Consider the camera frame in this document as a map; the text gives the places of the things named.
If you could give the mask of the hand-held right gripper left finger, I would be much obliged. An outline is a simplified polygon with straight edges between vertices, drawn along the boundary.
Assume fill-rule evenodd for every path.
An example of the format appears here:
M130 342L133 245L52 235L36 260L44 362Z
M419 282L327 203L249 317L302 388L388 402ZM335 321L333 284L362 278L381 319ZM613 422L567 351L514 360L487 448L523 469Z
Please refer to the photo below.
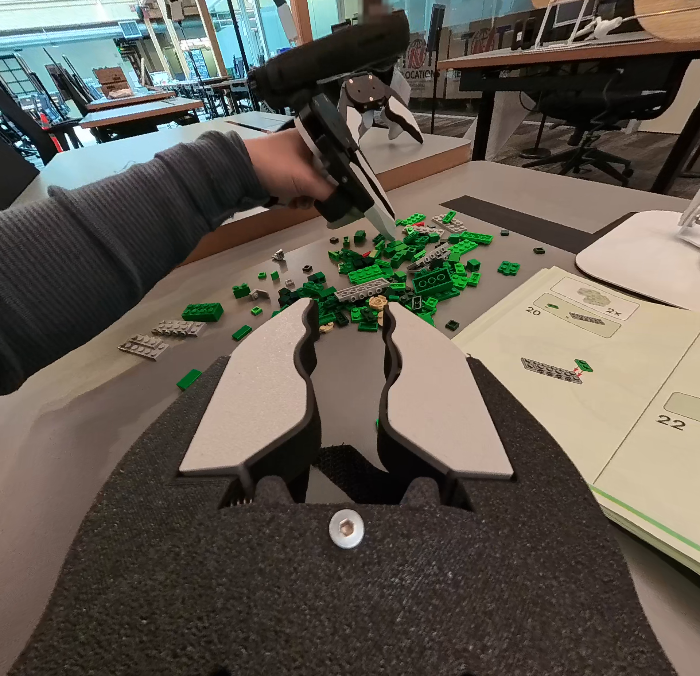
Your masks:
M232 352L180 463L190 477L238 479L251 498L279 476L303 502L320 451L320 416L311 382L319 309L301 298L243 339Z

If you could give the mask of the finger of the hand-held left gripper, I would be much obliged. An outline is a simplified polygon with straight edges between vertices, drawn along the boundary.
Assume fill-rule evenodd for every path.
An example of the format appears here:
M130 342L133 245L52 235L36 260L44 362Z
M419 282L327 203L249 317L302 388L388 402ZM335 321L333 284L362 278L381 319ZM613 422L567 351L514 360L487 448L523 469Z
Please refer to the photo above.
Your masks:
M354 215L357 218L364 216L363 209L361 207L366 208L371 207L372 205L385 205L387 207L391 206L393 210L393 206L391 205L386 192L381 186L378 178L374 175L372 168L367 162L367 159L363 155L362 151L358 147L355 147L349 151L349 157L351 159L351 166L354 168L353 173L364 188L364 194L361 199L366 205L354 207Z
M388 241L396 239L396 217L391 206L372 205L371 207L361 207L363 215Z

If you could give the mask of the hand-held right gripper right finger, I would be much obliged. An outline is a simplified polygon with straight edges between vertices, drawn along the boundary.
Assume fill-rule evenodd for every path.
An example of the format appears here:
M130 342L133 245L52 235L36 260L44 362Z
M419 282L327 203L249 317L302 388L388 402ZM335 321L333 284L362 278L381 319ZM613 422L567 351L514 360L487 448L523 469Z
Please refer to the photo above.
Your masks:
M398 303L384 308L386 383L377 452L385 469L437 481L440 498L460 504L462 480L512 480L514 470L470 358L433 325Z

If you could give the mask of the pile of green building bricks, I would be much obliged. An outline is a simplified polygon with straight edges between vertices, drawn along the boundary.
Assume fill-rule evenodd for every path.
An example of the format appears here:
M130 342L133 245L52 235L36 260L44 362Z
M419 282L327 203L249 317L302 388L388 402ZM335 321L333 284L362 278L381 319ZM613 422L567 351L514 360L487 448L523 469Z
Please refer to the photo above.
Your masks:
M494 236L466 230L455 211L433 216L430 222L420 213L396 222L399 230L394 241L382 234L367 243L364 230L353 238L332 236L329 260L337 268L340 286L332 286L325 274L303 268L301 286L287 279L279 289L280 314L303 297L319 309L319 325L335 322L335 327L357 326L360 332L376 333L383 326L383 312L370 308L368 299L383 295L430 325L437 307L456 298L467 288L479 284L480 262L465 256L479 247L489 246Z

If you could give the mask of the grey long plate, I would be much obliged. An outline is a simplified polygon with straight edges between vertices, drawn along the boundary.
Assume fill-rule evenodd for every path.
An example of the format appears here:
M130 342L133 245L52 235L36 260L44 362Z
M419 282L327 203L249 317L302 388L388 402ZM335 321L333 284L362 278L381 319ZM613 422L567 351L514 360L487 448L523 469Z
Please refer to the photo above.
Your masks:
M203 321L162 320L151 333L155 336L188 338L198 337L205 328L206 322Z
M169 345L162 339L143 334L131 336L118 346L118 350L121 352L127 352L152 362L158 360L168 348Z

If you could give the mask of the pale green instruction booklet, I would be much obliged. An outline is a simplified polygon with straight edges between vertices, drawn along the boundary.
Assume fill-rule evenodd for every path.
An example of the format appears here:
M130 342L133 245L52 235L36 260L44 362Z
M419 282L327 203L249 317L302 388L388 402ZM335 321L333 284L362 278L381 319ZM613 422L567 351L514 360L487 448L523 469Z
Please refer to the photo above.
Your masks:
M699 313L552 267L454 337L562 447L604 513L699 572Z

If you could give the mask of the grey desk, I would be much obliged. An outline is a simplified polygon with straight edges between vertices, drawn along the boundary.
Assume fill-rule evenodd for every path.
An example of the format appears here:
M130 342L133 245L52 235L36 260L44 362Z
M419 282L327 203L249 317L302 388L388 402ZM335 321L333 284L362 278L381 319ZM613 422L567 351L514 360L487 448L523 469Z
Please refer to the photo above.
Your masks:
M681 212L684 200L520 167L469 162L389 191L397 215L437 210L468 196L593 234L629 212ZM215 333L160 364L118 352L153 318L213 298L268 253L317 254L330 232L310 210L255 208L206 236L192 262L174 271L127 316L85 347L1 398L1 674L36 628L83 518L118 462L179 396L188 366L210 365L232 345Z

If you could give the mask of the person's left hand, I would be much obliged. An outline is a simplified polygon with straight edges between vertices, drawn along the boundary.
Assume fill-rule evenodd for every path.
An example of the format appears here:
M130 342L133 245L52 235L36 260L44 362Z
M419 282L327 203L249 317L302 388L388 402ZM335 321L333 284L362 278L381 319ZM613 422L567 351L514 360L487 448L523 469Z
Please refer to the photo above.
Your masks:
M296 129L245 139L244 145L261 186L280 204L309 209L335 192L335 185L314 166L313 154Z

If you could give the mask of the spare black grey gripper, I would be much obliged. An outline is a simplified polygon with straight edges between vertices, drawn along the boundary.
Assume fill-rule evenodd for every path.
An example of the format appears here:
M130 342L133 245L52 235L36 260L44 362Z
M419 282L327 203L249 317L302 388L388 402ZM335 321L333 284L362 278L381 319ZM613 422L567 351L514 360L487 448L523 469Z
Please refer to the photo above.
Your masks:
M340 88L337 109L356 144L374 125L375 112L380 112L390 140L407 132L419 144L424 143L424 136L406 103L376 74L349 76Z

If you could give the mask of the black floor lamp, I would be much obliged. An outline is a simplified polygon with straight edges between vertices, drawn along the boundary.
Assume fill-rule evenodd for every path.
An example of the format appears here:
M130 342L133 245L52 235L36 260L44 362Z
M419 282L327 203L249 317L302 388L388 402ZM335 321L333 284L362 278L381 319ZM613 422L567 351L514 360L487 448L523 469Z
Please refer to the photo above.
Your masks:
M234 6L233 6L233 4L232 4L232 0L226 0L226 2L227 2L227 6L228 6L228 9L229 9L230 16L231 16L232 26L233 26L233 28L234 28L235 36L236 36L236 39L237 39L237 42L238 42L238 46L239 46L239 49L240 49L241 58L242 58L242 61L243 61L243 68L244 68L245 74L246 74L246 76L247 76L248 73L249 73L249 61L248 61L248 58L247 58L247 55L246 55L246 50L245 50L245 48L244 48L244 44L243 44L243 41L242 41L242 38L241 38L239 23L238 23L238 20L237 20L237 16L236 16L235 13L234 13Z

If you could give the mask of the printed cardboard box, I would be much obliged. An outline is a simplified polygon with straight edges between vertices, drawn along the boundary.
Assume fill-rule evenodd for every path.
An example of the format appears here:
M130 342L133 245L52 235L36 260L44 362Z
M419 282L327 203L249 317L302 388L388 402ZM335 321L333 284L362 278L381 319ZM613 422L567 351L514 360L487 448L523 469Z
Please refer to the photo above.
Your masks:
M398 70L410 87L410 100L433 97L433 73L435 62L447 57L450 44L450 31L445 27L440 34L440 45L436 53L427 51L426 32L411 33L404 56Z

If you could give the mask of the brown top office table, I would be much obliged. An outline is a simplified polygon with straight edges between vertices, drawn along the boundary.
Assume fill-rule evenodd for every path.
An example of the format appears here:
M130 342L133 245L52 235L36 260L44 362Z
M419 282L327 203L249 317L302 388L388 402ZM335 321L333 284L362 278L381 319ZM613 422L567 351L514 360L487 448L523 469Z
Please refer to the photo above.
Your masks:
M483 161L497 92L677 94L699 41L628 39L590 46L529 50L499 49L439 61L439 70L460 71L460 90L481 92L471 159Z

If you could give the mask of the black office chair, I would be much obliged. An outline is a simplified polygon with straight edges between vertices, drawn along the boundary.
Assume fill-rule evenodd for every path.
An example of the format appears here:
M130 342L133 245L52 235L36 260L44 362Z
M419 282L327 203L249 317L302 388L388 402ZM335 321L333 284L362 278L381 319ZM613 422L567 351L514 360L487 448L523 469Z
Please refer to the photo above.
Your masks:
M591 166L627 186L634 173L631 161L608 154L594 146L604 130L618 130L617 123L631 119L640 91L623 90L608 82L602 91L552 91L542 93L539 111L548 117L573 126L568 144L572 150L563 151L540 161L525 163L525 168L560 162L560 175L578 174Z

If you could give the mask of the wooden post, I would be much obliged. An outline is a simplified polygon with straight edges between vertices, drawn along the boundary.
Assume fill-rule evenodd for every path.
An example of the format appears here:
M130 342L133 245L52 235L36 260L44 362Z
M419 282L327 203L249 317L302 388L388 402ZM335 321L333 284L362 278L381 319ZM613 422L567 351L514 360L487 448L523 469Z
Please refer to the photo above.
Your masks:
M313 40L308 0L288 0L291 13L298 32L298 43L309 43Z

